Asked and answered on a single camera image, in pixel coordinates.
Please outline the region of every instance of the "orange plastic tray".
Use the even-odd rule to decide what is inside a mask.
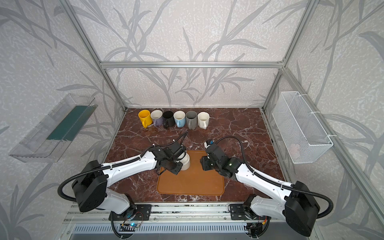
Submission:
[[[190,157],[190,166],[177,175],[165,171],[159,176],[157,191],[161,194],[183,195],[212,195],[220,196],[224,193],[224,177],[215,170],[203,171],[200,164],[205,151],[187,150]]]

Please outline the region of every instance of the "gray floor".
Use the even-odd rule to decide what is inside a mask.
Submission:
[[[118,240],[114,234],[74,234],[71,240]],[[134,234],[129,240],[249,240],[246,234],[242,233],[194,233],[194,234],[180,234],[180,233],[156,233],[156,234]],[[260,240],[266,239],[284,239],[284,240],[308,240],[294,230],[292,230],[287,223],[271,223],[267,231],[259,238]]]

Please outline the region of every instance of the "robotic arm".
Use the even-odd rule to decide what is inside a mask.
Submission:
[[[189,158],[186,147],[182,145],[187,133],[169,144],[150,146],[142,154],[121,161],[103,164],[91,161],[80,174],[61,183],[58,194],[66,200],[77,202],[81,212],[97,208],[110,210],[111,214],[120,214],[127,219],[133,218],[137,213],[137,207],[132,199],[108,187],[136,173],[160,167],[177,175],[183,165],[182,162]],[[207,156],[200,160],[203,170],[215,169],[220,175],[250,185],[271,197],[268,199],[251,194],[243,204],[244,212],[249,219],[256,219],[259,216],[282,219],[298,233],[310,236],[316,219],[332,211],[332,201],[324,195],[310,192],[307,186],[299,181],[291,184],[254,169],[245,160],[239,139],[237,140],[240,143],[243,160],[237,157],[229,158],[217,145],[222,139],[229,137],[237,139],[227,136],[216,143],[212,140],[204,143]],[[63,193],[63,187],[73,180],[72,189],[75,198]],[[314,197],[325,199],[329,207],[318,214],[320,206]]]

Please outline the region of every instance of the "wallpaper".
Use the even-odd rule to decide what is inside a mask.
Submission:
[[[274,68],[115,68],[109,75],[127,106],[260,107]]]
[[[0,39],[0,238],[51,240],[71,205],[57,186],[103,160],[124,113],[56,1],[1,1]],[[68,93],[98,107],[61,159],[9,156]]]
[[[281,61],[307,0],[70,0],[102,61]]]
[[[319,5],[288,67],[384,197],[383,22],[383,0]]]
[[[314,163],[292,163],[272,116],[280,92],[283,91],[293,91],[284,76],[272,93],[272,99],[265,112],[292,182],[297,180],[303,182],[311,191],[324,194],[333,201],[334,209],[331,214],[316,221],[321,231],[320,237],[327,240],[384,239],[384,229],[361,196],[359,189],[345,172],[332,148]],[[320,204],[321,212],[327,208],[326,201],[316,200]]]

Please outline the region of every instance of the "red marble surface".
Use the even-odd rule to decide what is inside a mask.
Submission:
[[[119,132],[112,144],[106,158],[106,162],[122,160],[140,154],[146,147],[154,144],[169,143],[176,139],[187,127],[175,126],[168,129],[163,127],[143,128],[138,118],[142,109],[128,109],[120,126]],[[161,109],[163,112],[178,109]],[[181,109],[184,112],[207,112],[210,115],[209,125],[206,130],[196,127],[189,130],[183,145],[188,150],[204,150],[204,142],[207,139],[218,140],[227,135],[238,137],[244,146],[245,155],[249,163],[266,174],[283,180],[280,166],[277,162],[271,139],[267,133],[260,109],[258,108],[195,108]],[[241,157],[240,145],[235,139],[224,139],[219,146],[229,156]],[[258,190],[246,186],[231,179],[225,180],[225,191],[221,196],[200,195],[169,195],[159,194],[156,191],[158,175],[156,170],[150,170],[135,174],[123,179],[110,188],[119,193],[129,194],[135,202],[241,202],[245,201],[249,194],[267,195]]]

